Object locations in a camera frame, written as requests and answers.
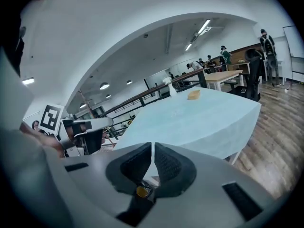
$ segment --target white bottle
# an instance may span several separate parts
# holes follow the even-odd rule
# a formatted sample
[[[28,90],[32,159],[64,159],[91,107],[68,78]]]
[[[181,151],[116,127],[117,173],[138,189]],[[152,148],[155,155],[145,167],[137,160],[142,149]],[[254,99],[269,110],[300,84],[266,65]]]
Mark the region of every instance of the white bottle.
[[[176,90],[173,88],[172,84],[168,84],[168,86],[169,86],[170,96],[171,96],[171,97],[176,96],[176,95],[177,95],[177,92],[176,92]]]

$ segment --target light blue tablecloth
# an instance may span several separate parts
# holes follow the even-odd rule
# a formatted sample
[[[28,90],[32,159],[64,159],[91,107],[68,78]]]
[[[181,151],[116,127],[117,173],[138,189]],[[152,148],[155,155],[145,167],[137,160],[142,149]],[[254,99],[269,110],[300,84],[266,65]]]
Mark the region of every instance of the light blue tablecloth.
[[[187,100],[194,90],[200,90],[200,97]],[[260,107],[236,95],[194,87],[143,107],[114,150],[160,142],[224,159],[246,146]]]

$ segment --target whiteboard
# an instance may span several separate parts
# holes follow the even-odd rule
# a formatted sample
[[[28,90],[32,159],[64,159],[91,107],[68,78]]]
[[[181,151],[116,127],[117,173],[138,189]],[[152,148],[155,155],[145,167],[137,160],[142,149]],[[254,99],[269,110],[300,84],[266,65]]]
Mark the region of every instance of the whiteboard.
[[[304,58],[304,43],[295,26],[283,27],[291,57]]]

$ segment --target fluorescent light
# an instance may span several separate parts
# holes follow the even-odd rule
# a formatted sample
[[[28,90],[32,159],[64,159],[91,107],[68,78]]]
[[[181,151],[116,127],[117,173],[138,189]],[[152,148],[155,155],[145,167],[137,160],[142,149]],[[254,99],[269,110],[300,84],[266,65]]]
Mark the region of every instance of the fluorescent light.
[[[110,85],[107,82],[104,82],[100,85],[100,89],[106,89],[107,87],[109,87]]]
[[[34,78],[28,78],[22,81],[23,84],[28,85],[34,82]]]
[[[192,46],[192,43],[190,43],[187,48],[186,48],[186,51],[188,51],[188,49]]]
[[[207,33],[209,30],[211,30],[212,27],[207,27],[204,29],[204,31],[200,34],[202,36],[203,34]]]
[[[210,20],[206,20],[205,24],[202,26],[202,28],[200,28],[199,30],[199,34],[203,31],[203,29],[209,24]]]

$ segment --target yellow sponge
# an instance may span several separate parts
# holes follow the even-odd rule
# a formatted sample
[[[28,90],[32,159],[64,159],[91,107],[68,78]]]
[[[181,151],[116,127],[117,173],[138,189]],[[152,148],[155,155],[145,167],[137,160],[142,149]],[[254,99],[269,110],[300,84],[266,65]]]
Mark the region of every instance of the yellow sponge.
[[[200,96],[200,90],[192,91],[188,94],[188,100],[196,100]]]

